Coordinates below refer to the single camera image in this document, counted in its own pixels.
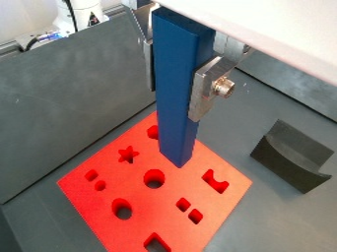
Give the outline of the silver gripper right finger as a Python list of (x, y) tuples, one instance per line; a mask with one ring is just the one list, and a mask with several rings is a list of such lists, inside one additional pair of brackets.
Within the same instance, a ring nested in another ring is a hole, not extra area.
[(214, 57), (196, 70), (192, 81), (188, 118), (199, 122), (211, 110), (214, 99), (228, 98), (234, 82), (228, 79), (231, 70), (252, 52), (251, 46), (219, 31), (212, 44)]

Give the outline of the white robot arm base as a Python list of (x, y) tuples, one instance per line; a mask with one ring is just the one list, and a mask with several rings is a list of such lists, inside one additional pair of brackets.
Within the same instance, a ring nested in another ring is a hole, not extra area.
[(21, 52), (29, 51), (42, 43), (65, 38), (109, 19), (103, 12), (100, 0), (54, 0), (54, 2), (57, 15), (52, 25), (16, 38)]

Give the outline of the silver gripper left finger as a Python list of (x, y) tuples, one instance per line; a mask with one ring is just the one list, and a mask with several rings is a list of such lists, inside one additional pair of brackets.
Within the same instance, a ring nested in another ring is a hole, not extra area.
[(156, 9), (153, 3), (136, 3), (132, 10), (135, 25), (140, 39), (141, 52), (144, 57), (145, 84), (148, 89), (155, 91), (153, 62), (152, 62), (152, 26), (151, 13)]

